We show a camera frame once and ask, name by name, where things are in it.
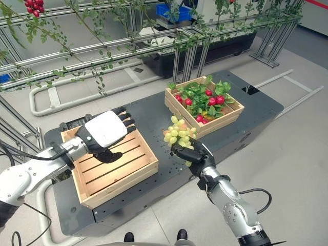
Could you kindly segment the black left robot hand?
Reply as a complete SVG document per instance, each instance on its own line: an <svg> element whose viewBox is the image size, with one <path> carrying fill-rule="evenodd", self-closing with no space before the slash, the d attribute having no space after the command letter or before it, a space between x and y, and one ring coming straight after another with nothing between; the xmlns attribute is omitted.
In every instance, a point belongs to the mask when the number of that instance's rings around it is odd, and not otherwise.
<svg viewBox="0 0 328 246"><path fill-rule="evenodd" d="M120 159L122 153L113 153L109 148L135 130L131 114L125 107L118 107L93 117L77 130L75 136L84 142L88 154L102 163L112 163Z"/></svg>

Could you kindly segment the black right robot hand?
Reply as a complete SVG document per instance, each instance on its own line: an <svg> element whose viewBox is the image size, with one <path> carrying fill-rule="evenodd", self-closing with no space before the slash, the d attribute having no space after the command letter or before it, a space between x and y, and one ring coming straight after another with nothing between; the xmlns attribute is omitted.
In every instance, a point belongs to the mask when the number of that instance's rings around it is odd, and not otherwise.
<svg viewBox="0 0 328 246"><path fill-rule="evenodd" d="M193 138L190 139L190 142L193 149L175 143L171 146L170 154L191 162L189 169L196 177L200 177L205 168L216 168L214 156L207 147Z"/></svg>

